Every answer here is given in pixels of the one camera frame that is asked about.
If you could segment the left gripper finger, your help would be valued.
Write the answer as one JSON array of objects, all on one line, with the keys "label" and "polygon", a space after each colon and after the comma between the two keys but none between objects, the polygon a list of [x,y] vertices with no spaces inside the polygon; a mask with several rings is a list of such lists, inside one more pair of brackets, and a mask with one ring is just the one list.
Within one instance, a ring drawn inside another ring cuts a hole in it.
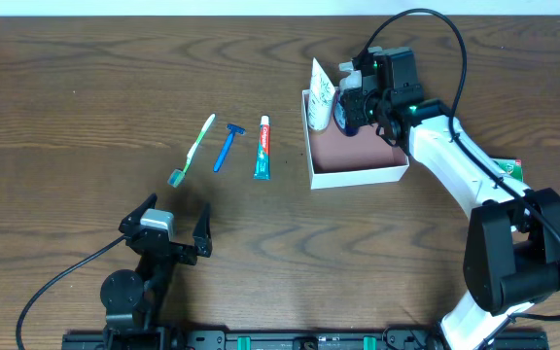
[{"label": "left gripper finger", "polygon": [[141,219],[149,209],[154,209],[158,200],[155,193],[151,193],[136,209],[125,216],[119,225],[122,234],[134,234],[140,230]]},{"label": "left gripper finger", "polygon": [[200,257],[212,255],[212,237],[210,231],[211,206],[206,203],[192,232],[193,246]]}]

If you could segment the blue pump soap bottle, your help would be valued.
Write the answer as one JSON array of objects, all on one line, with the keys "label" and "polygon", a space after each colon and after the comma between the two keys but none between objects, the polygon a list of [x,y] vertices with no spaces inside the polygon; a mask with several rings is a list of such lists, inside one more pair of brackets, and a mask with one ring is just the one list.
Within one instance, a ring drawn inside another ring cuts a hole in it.
[{"label": "blue pump soap bottle", "polygon": [[339,71],[347,73],[347,76],[339,82],[333,116],[345,136],[355,136],[360,127],[376,122],[374,109],[380,94],[378,62],[374,57],[382,52],[381,47],[371,47],[363,61],[356,56],[351,61],[338,64]]}]

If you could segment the white Pantene tube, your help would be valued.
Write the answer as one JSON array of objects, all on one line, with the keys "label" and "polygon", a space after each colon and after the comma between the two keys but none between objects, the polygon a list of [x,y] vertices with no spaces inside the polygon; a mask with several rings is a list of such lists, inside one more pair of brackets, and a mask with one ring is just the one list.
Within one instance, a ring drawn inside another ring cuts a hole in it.
[{"label": "white Pantene tube", "polygon": [[316,58],[312,60],[307,122],[311,130],[324,131],[333,108],[335,87]]}]

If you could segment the Colgate toothpaste tube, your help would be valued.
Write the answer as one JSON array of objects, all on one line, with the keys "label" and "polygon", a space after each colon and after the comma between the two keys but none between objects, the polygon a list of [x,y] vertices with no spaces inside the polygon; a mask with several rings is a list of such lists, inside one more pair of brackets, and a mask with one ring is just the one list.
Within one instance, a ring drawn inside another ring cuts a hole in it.
[{"label": "Colgate toothpaste tube", "polygon": [[270,118],[268,115],[261,117],[259,146],[254,171],[256,180],[270,179],[269,141],[270,141]]}]

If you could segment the blue disposable razor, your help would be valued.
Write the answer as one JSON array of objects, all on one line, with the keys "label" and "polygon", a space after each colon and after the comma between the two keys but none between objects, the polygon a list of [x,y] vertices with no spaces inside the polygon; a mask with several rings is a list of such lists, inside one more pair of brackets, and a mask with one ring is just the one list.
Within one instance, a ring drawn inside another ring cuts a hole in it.
[{"label": "blue disposable razor", "polygon": [[214,163],[213,166],[213,171],[214,172],[219,172],[227,155],[228,152],[230,150],[230,147],[232,145],[233,139],[236,135],[243,135],[245,133],[245,129],[241,126],[238,126],[236,124],[233,123],[229,123],[227,125],[227,130],[228,130],[228,134],[227,134],[227,138],[225,140],[225,143],[216,159],[216,162]]}]

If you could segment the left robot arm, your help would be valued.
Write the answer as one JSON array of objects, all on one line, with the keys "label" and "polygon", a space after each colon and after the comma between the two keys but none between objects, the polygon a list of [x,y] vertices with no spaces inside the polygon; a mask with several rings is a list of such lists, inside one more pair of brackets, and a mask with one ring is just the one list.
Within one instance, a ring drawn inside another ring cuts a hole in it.
[{"label": "left robot arm", "polygon": [[157,210],[153,193],[119,225],[125,245],[140,256],[133,270],[109,275],[100,290],[107,328],[119,332],[147,330],[154,325],[176,265],[195,265],[212,255],[211,206],[206,204],[192,232],[193,244],[177,243],[174,215]]}]

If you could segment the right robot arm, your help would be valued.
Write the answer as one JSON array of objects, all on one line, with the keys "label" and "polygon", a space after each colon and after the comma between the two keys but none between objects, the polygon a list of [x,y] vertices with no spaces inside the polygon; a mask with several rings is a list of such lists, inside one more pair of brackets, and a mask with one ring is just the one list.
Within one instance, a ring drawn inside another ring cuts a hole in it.
[{"label": "right robot arm", "polygon": [[439,345],[484,349],[515,320],[559,322],[530,309],[560,291],[560,195],[534,191],[503,172],[441,100],[415,81],[380,84],[356,71],[339,84],[334,115],[374,124],[387,144],[427,167],[469,218],[467,291],[439,323]]}]

